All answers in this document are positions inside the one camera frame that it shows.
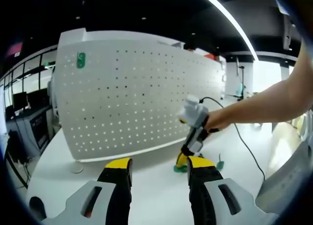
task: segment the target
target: computer monitor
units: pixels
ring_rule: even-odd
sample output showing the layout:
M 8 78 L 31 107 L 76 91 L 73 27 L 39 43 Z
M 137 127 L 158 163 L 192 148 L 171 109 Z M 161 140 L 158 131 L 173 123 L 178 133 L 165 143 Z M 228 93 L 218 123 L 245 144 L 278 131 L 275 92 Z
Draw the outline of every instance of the computer monitor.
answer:
M 5 108 L 5 118 L 6 120 L 10 120 L 11 117 L 13 116 L 14 116 L 14 108 L 13 108 L 13 105 L 10 105 Z
M 21 92 L 13 95 L 13 107 L 14 110 L 20 110 L 28 105 L 26 92 Z
M 47 89 L 37 90 L 27 94 L 27 100 L 32 109 L 46 106 L 49 104 Z

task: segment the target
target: ceiling light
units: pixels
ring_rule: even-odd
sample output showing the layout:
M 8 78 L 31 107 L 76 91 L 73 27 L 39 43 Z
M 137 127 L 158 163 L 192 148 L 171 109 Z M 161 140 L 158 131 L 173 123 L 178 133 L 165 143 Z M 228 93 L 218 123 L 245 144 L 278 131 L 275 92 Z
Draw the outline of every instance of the ceiling light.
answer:
M 219 1 L 217 0 L 208 0 L 210 1 L 217 9 L 219 9 L 223 15 L 233 24 L 233 26 L 236 28 L 236 30 L 239 32 L 239 34 L 241 35 L 241 37 L 243 38 L 244 42 L 246 43 L 246 45 L 248 46 L 253 58 L 255 61 L 259 61 L 258 56 L 255 53 L 255 50 L 251 44 L 251 42 L 249 41 L 248 37 L 246 36 L 245 32 L 243 31 L 243 29 L 240 27 L 240 25 L 238 24 L 238 22 L 235 20 L 235 18 L 226 10 L 225 7 L 223 7 L 222 4 L 220 4 Z

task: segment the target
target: human arm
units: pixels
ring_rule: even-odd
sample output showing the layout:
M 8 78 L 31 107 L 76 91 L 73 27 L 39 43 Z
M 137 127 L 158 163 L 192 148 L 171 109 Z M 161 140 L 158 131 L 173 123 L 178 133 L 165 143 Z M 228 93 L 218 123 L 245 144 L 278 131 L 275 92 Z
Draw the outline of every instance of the human arm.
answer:
M 298 60 L 287 80 L 274 84 L 249 99 L 213 111 L 206 130 L 224 128 L 232 123 L 281 122 L 293 119 L 313 104 L 313 67 L 302 42 Z

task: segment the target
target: window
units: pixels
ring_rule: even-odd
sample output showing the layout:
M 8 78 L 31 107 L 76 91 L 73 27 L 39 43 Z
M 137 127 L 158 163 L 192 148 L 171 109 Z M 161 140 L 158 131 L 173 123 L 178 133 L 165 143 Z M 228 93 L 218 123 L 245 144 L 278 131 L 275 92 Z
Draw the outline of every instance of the window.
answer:
M 282 80 L 281 68 L 277 63 L 255 61 L 253 63 L 253 92 L 261 92 Z
M 44 65 L 45 63 L 55 62 L 56 59 L 57 59 L 57 50 L 47 52 L 43 54 L 41 65 Z
M 52 69 L 45 69 L 40 72 L 40 89 L 47 88 L 48 82 L 51 80 Z
M 289 66 L 289 75 L 292 73 L 293 71 L 293 66 Z
M 28 60 L 25 63 L 25 71 L 28 72 L 31 71 L 34 68 L 39 67 L 39 61 L 40 61 L 40 55 L 35 57 L 34 59 Z
M 13 70 L 13 80 L 23 74 L 23 64 Z
M 4 101 L 5 101 L 5 107 L 8 107 L 10 105 L 13 105 L 13 100 L 12 100 L 12 86 L 11 86 L 11 82 L 12 82 L 12 78 L 11 78 L 12 74 L 9 73 L 6 77 L 5 77 L 5 89 L 4 89 Z
M 12 85 L 13 94 L 23 92 L 23 87 L 22 87 L 22 86 L 23 86 L 22 79 L 16 80 L 16 81 L 13 83 L 13 85 Z
M 24 92 L 31 93 L 39 89 L 39 73 L 24 77 Z

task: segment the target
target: human hand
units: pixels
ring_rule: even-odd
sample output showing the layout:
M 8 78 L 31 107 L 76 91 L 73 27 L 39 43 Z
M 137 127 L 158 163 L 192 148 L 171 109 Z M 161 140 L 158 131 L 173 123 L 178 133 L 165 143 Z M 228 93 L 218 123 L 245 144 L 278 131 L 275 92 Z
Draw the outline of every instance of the human hand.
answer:
M 213 129 L 223 130 L 229 125 L 224 109 L 220 109 L 209 113 L 209 119 L 204 128 L 210 133 Z

